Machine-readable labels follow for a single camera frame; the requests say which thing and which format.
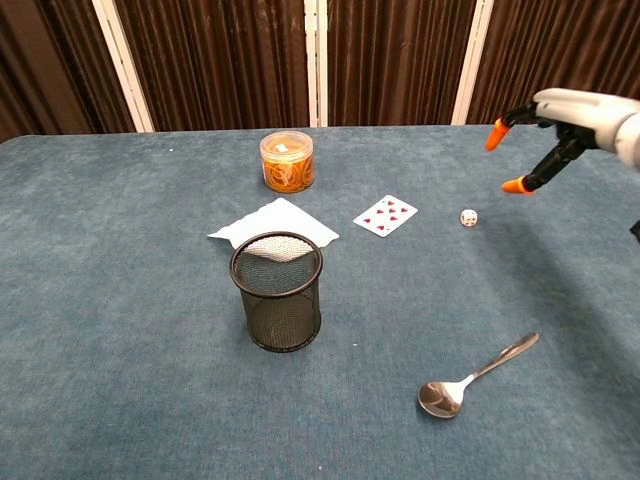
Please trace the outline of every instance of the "brown curtain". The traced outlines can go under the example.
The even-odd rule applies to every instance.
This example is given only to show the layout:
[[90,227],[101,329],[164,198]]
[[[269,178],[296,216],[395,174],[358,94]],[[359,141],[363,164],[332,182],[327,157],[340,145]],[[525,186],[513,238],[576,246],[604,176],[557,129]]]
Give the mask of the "brown curtain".
[[448,124],[475,0],[329,0],[329,124]]
[[156,130],[309,125],[303,0],[117,0]]
[[496,0],[467,123],[550,87],[640,98],[639,47],[638,0]]
[[0,69],[0,141],[135,130],[90,0],[2,0]]

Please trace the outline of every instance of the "mesh pencil cup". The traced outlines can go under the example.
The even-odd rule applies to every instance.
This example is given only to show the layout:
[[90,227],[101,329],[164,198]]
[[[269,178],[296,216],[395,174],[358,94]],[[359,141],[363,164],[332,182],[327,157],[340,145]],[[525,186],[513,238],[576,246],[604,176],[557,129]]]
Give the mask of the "mesh pencil cup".
[[305,347],[320,331],[320,249],[291,232],[270,232],[240,245],[230,273],[240,289],[250,337],[273,352]]

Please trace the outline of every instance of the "spoon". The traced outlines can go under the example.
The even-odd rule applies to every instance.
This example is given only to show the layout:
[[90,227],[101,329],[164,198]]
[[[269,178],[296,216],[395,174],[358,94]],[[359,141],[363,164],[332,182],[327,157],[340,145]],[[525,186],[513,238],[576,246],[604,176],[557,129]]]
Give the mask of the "spoon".
[[418,392],[418,402],[420,402],[420,406],[436,417],[455,417],[462,407],[464,389],[467,388],[471,382],[479,376],[493,370],[498,365],[502,365],[507,360],[511,360],[529,350],[539,339],[540,335],[538,333],[530,333],[513,345],[502,350],[500,355],[460,382],[425,383]]

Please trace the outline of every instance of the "white napkin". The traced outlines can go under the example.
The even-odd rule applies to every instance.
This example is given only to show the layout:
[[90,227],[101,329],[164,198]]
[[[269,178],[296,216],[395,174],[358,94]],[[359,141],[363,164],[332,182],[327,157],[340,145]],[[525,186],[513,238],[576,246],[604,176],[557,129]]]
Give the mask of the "white napkin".
[[284,198],[278,198],[208,236],[226,238],[233,248],[238,248],[251,237],[273,231],[297,233],[307,237],[319,248],[326,247],[332,240],[340,238],[336,232]]

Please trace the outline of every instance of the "white die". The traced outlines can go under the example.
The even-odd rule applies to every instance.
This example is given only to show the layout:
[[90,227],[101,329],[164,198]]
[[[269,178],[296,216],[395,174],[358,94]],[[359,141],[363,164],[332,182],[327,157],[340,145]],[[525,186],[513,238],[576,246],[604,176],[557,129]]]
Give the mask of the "white die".
[[460,223],[465,227],[474,227],[478,223],[478,212],[475,210],[463,210],[460,212]]

